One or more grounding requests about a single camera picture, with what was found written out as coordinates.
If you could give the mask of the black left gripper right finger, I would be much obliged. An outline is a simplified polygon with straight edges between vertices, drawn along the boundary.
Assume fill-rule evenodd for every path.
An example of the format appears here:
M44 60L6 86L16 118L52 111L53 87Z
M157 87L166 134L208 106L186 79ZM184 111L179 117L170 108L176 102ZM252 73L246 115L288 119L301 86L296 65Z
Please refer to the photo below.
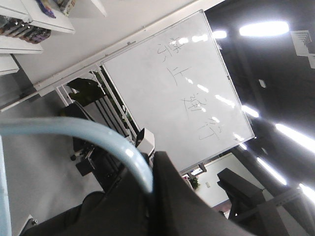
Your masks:
M165 151L153 162L153 236L249 236L250 232L212 210L181 178Z

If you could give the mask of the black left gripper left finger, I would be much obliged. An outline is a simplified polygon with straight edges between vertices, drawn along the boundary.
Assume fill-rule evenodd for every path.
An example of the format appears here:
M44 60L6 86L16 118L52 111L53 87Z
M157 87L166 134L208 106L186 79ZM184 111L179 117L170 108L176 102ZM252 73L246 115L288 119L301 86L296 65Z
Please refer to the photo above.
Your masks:
M147 236L147 200L129 170L105 195L92 192L82 203L27 229L25 236Z

